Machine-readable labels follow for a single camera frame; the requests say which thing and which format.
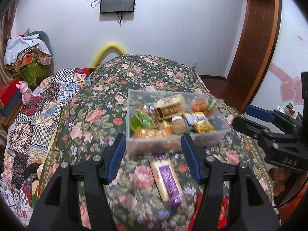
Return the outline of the orange round pastry packet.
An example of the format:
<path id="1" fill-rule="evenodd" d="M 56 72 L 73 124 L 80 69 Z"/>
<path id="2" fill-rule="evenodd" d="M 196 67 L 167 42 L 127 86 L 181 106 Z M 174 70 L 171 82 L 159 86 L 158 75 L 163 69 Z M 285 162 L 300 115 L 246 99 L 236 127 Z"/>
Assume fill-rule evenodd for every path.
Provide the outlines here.
<path id="1" fill-rule="evenodd" d="M 217 100 L 215 99 L 195 99 L 192 102 L 192 110 L 194 112 L 205 112 L 205 111 L 209 111 L 211 112 L 215 106 L 216 106 Z"/>

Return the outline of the yellow snack packet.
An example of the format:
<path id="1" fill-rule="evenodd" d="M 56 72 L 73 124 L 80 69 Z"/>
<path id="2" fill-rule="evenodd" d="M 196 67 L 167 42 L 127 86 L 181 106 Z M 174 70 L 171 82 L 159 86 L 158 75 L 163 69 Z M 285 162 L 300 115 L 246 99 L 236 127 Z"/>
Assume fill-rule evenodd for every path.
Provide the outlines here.
<path id="1" fill-rule="evenodd" d="M 193 130 L 199 134 L 206 132 L 216 132 L 213 125 L 203 112 L 193 112 L 184 114 L 187 123 L 193 128 Z"/>

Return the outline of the brown jar snack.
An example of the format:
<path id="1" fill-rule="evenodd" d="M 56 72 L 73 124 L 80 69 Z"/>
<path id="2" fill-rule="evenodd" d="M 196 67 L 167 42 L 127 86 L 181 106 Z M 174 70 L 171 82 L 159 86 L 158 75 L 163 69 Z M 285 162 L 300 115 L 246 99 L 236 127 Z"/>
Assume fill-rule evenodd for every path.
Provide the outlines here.
<path id="1" fill-rule="evenodd" d="M 187 131 L 187 124 L 183 116 L 173 116 L 171 118 L 171 128 L 177 135 L 184 134 Z"/>

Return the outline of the purple yellow snack bar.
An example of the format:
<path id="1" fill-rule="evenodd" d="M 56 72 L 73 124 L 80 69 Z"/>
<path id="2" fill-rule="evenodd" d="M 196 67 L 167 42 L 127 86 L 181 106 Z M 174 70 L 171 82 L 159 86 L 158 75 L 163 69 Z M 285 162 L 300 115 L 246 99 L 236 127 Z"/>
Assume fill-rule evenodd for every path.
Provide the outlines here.
<path id="1" fill-rule="evenodd" d="M 165 154 L 154 156 L 150 168 L 162 202 L 171 208 L 178 207 L 183 191 L 169 157 Z"/>

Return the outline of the patchwork checkered quilt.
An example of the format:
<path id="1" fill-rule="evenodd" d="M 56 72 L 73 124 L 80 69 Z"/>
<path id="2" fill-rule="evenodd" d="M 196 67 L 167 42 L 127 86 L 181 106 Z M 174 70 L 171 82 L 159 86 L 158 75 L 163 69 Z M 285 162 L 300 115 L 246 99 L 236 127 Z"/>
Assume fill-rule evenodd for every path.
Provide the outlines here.
<path id="1" fill-rule="evenodd" d="M 68 68 L 44 79 L 8 129 L 1 196 L 24 226 L 28 225 L 34 209 L 38 169 L 44 166 L 62 110 L 92 72 L 92 68 Z"/>

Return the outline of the brown bread package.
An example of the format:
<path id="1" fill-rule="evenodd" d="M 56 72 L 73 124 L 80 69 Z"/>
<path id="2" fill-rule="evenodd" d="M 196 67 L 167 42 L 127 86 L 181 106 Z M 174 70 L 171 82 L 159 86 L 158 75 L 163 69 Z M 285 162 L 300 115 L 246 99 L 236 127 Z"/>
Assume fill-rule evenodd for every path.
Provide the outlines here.
<path id="1" fill-rule="evenodd" d="M 155 106 L 155 113 L 159 120 L 172 118 L 173 116 L 182 115 L 186 109 L 186 103 L 182 94 L 168 96 L 159 99 Z"/>

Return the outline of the clear plastic storage box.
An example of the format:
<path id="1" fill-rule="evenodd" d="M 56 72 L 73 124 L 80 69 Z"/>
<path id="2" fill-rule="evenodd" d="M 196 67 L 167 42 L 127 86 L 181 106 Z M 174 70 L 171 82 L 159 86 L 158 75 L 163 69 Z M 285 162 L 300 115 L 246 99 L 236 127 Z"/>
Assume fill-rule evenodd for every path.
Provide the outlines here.
<path id="1" fill-rule="evenodd" d="M 204 93 L 129 90 L 127 153 L 179 151 L 184 133 L 201 146 L 218 144 L 231 131 L 220 104 Z"/>

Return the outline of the green jelly cup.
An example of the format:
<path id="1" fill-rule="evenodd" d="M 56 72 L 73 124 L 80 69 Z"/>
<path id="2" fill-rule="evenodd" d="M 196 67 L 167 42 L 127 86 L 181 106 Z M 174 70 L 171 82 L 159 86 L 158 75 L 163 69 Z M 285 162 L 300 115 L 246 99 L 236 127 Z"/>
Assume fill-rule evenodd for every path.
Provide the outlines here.
<path id="1" fill-rule="evenodd" d="M 156 127 L 155 122 L 149 115 L 140 110 L 135 110 L 135 113 L 133 114 L 133 117 L 130 120 L 130 128 L 133 132 L 135 132 L 137 128 L 153 129 L 155 127 Z"/>

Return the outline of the pink toy figure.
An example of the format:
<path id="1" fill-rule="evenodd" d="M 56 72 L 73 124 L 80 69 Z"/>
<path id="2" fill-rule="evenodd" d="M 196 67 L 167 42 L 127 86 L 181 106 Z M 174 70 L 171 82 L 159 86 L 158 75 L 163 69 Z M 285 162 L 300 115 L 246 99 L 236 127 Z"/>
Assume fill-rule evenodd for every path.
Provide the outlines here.
<path id="1" fill-rule="evenodd" d="M 19 83 L 16 84 L 16 87 L 21 93 L 23 104 L 28 105 L 32 95 L 32 90 L 29 88 L 28 83 L 26 81 L 19 81 Z"/>

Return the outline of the red box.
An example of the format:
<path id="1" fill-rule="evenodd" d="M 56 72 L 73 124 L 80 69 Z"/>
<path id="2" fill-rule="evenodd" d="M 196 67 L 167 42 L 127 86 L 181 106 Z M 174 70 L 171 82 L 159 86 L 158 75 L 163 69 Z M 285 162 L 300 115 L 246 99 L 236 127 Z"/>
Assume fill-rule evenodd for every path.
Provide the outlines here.
<path id="1" fill-rule="evenodd" d="M 19 80 L 17 78 L 14 78 L 11 80 L 7 85 L 5 85 L 0 92 L 0 106 L 1 108 L 4 108 L 10 99 L 15 95 L 15 93 L 19 90 L 17 88 L 17 85 L 19 85 Z"/>

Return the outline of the pile of clothes and bags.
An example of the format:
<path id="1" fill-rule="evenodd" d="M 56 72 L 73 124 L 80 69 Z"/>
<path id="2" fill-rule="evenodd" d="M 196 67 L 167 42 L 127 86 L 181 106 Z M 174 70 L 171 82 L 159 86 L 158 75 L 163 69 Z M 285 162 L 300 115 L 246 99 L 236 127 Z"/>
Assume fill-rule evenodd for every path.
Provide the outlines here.
<path id="1" fill-rule="evenodd" d="M 53 52 L 48 35 L 43 31 L 26 32 L 8 40 L 4 70 L 14 78 L 37 87 L 53 70 Z"/>

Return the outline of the yellow foam tube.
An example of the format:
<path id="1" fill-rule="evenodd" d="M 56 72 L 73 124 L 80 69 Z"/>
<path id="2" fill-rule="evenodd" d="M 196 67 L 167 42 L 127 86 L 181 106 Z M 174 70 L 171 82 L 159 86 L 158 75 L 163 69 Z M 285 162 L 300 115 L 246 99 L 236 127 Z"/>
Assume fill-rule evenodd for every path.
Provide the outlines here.
<path id="1" fill-rule="evenodd" d="M 111 53 L 117 55 L 126 55 L 127 52 L 119 44 L 110 42 L 105 44 L 102 49 L 97 53 L 94 61 L 92 62 L 91 68 L 97 68 L 99 64 Z"/>

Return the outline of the striped pink curtain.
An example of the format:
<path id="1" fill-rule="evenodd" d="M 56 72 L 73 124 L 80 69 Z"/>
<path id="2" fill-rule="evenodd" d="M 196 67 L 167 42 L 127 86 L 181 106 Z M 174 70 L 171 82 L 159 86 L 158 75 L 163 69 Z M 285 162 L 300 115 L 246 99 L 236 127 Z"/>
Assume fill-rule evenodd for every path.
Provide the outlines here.
<path id="1" fill-rule="evenodd" d="M 10 6 L 6 6 L 4 13 L 1 14 L 1 88 L 13 78 L 8 70 L 4 68 L 4 56 L 7 42 L 11 37 L 18 1 L 11 2 Z"/>

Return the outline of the white wall outlet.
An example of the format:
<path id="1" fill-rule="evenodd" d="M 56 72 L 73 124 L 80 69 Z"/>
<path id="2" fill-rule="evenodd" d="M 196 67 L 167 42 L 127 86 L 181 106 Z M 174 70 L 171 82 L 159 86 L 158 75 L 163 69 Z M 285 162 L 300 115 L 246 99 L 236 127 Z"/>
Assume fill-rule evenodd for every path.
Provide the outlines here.
<path id="1" fill-rule="evenodd" d="M 196 68 L 197 65 L 198 65 L 198 62 L 193 62 L 193 63 L 192 63 L 192 68 Z"/>

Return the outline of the small black wall monitor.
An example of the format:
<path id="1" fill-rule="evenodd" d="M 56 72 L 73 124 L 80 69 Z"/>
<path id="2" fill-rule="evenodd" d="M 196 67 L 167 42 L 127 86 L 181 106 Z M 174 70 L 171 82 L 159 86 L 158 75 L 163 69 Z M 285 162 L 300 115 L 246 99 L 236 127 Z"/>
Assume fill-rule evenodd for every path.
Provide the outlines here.
<path id="1" fill-rule="evenodd" d="M 101 0 L 100 13 L 132 13 L 135 0 Z"/>

